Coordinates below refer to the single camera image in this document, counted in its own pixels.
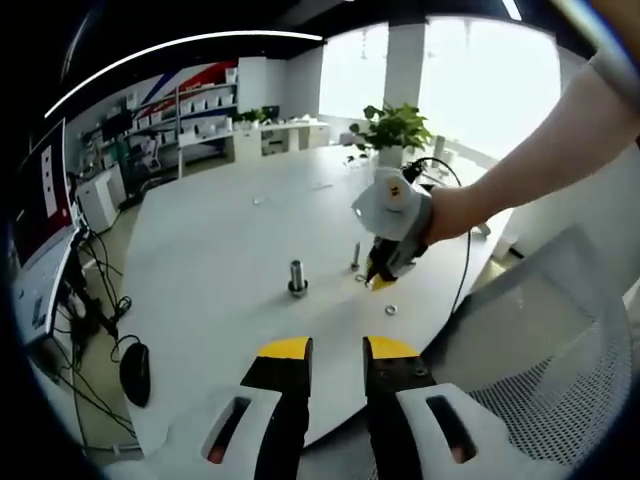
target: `hand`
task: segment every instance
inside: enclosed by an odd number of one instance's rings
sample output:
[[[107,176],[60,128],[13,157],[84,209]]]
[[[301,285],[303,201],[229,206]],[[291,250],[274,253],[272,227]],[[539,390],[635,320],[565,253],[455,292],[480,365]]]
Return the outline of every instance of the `hand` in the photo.
[[[431,190],[433,220],[425,236],[426,244],[459,237],[485,222],[487,218],[483,218],[476,196],[471,187]]]

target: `human arm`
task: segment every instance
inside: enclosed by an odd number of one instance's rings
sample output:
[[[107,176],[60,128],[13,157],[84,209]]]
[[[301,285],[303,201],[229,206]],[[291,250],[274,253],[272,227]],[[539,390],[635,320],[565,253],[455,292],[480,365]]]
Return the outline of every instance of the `human arm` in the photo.
[[[590,65],[543,123],[478,182],[432,191],[426,242],[453,238],[496,213],[567,187],[612,162],[640,134],[640,113]]]

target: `metal bolt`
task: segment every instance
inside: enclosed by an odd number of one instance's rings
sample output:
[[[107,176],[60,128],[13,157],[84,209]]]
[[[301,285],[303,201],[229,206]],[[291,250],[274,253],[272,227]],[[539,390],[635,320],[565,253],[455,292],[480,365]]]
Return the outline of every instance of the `metal bolt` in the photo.
[[[291,262],[291,283],[296,291],[304,288],[304,276],[300,260]]]
[[[302,262],[300,260],[294,260],[290,265],[291,281],[289,282],[289,292],[294,297],[302,297],[307,293],[307,287],[309,282],[304,279],[304,271],[302,269]]]
[[[360,259],[360,242],[356,243],[356,249],[353,252],[353,260],[351,261],[351,270],[357,272],[360,268],[358,260]]]

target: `mesh chair back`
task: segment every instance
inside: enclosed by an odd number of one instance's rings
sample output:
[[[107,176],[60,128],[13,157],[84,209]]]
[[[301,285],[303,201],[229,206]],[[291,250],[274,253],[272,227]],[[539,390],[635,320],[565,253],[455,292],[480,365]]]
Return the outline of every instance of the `mesh chair back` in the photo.
[[[629,394],[629,325],[583,231],[573,227],[471,294],[424,352],[507,424],[534,459],[575,466]]]

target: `window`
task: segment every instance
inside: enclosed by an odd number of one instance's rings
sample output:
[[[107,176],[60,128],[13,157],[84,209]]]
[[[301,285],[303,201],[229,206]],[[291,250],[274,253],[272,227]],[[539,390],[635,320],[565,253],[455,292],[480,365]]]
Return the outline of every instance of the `window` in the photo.
[[[382,107],[388,38],[388,25],[380,24],[328,40],[320,77],[321,115],[364,119],[364,107]]]
[[[429,19],[419,107],[430,129],[500,159],[560,98],[555,40],[495,20]]]

